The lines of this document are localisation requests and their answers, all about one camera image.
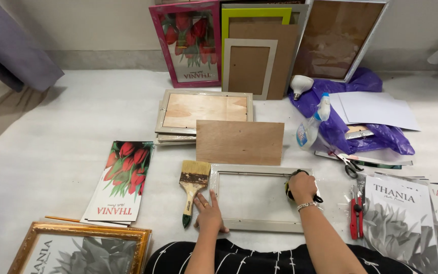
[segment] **photo frame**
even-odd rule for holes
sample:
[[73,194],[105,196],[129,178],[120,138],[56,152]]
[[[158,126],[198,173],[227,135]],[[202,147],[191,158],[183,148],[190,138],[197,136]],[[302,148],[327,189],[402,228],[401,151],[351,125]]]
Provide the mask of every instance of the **photo frame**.
[[223,9],[245,9],[245,8],[291,8],[291,16],[289,24],[297,24],[298,36],[295,42],[295,51],[291,60],[289,67],[288,78],[286,79],[284,94],[287,93],[288,87],[290,85],[291,72],[294,70],[295,59],[297,57],[298,47],[300,46],[300,41],[302,35],[305,31],[305,26],[307,25],[308,14],[310,12],[312,5],[305,1],[305,4],[259,4],[259,3],[241,3],[241,4],[222,4]]
[[292,75],[349,82],[389,4],[390,0],[313,1]]
[[[221,174],[282,176],[288,178],[297,170],[298,168],[269,167],[259,165],[211,164],[209,189],[213,189],[215,191],[217,200],[219,201],[221,196],[219,192],[219,177]],[[302,168],[302,170],[305,170],[310,175],[313,175],[312,169]],[[300,216],[298,222],[291,222],[234,219],[228,218],[223,214],[222,220],[224,221],[224,226],[229,229],[303,233]]]
[[150,6],[174,88],[221,85],[219,1]]
[[230,18],[240,17],[282,17],[282,24],[290,22],[291,8],[243,8],[243,9],[222,9],[222,61],[224,61],[224,40],[229,38]]
[[167,107],[170,100],[170,95],[180,94],[180,95],[197,95],[197,96],[225,96],[225,97],[245,97],[246,99],[246,121],[253,121],[253,108],[252,108],[252,94],[251,93],[237,93],[237,92],[215,92],[215,91],[188,91],[188,90],[175,90],[167,89],[163,95],[162,104],[160,111],[158,113],[157,124],[155,127],[155,133],[165,133],[165,134],[185,134],[185,135],[195,135],[197,130],[195,128],[186,127],[169,127],[164,126],[164,121],[166,118]]
[[58,270],[62,264],[87,266],[88,257],[93,257],[86,252],[90,248],[113,255],[104,259],[107,263],[113,260],[112,269],[116,270],[113,272],[123,273],[119,270],[125,269],[125,273],[139,273],[144,267],[150,236],[151,230],[136,228],[33,222],[8,273],[40,272],[42,267]]
[[273,70],[273,62],[277,52],[278,40],[262,40],[262,39],[231,39],[227,38],[224,42],[224,73],[222,91],[229,91],[229,69],[231,62],[231,47],[269,47],[268,62],[266,64],[265,78],[263,80],[263,88],[260,95],[253,94],[253,100],[266,100],[268,89],[270,87],[271,72]]

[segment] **plastic wrap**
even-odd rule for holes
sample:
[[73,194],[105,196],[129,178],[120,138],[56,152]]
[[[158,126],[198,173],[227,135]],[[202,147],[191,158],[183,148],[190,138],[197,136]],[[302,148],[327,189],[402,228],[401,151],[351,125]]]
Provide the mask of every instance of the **plastic wrap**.
[[[289,88],[290,102],[305,116],[311,117],[317,110],[317,105],[323,92],[338,93],[351,91],[381,92],[382,81],[367,68],[358,68],[351,78],[350,83],[338,83],[329,80],[316,79],[312,89],[302,93],[298,101],[293,99],[293,90]],[[413,155],[415,150],[398,127],[366,124],[374,135],[364,139],[346,140],[344,134],[349,130],[342,119],[331,109],[329,119],[320,124],[319,133],[332,145],[347,154],[358,151],[370,151],[382,148],[391,148],[401,155]]]

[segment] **tulip picture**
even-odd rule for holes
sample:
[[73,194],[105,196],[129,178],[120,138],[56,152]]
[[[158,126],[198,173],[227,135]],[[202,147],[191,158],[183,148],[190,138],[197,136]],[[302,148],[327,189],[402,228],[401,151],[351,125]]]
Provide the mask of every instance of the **tulip picture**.
[[214,28],[210,11],[178,12],[160,15],[167,45],[175,45],[175,56],[187,67],[200,67],[217,63]]
[[134,195],[136,201],[143,194],[152,151],[152,142],[113,142],[103,179],[108,181],[104,189],[113,186],[109,197]]

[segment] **spray bottle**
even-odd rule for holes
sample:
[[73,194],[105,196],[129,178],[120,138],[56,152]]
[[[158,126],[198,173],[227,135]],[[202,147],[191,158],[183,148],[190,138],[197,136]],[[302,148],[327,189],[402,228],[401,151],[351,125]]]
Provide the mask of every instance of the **spray bottle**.
[[329,93],[324,92],[320,103],[317,105],[317,111],[310,118],[305,119],[298,127],[297,142],[300,148],[308,150],[317,139],[319,126],[322,121],[327,121],[331,114],[331,99]]

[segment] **paintbrush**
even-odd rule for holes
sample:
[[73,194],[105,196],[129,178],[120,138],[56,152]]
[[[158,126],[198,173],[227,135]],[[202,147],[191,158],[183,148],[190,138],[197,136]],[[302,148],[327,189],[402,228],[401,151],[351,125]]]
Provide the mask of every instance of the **paintbrush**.
[[197,191],[207,187],[211,165],[206,162],[185,160],[182,162],[182,173],[179,184],[187,193],[187,203],[182,215],[184,228],[192,220],[192,202]]

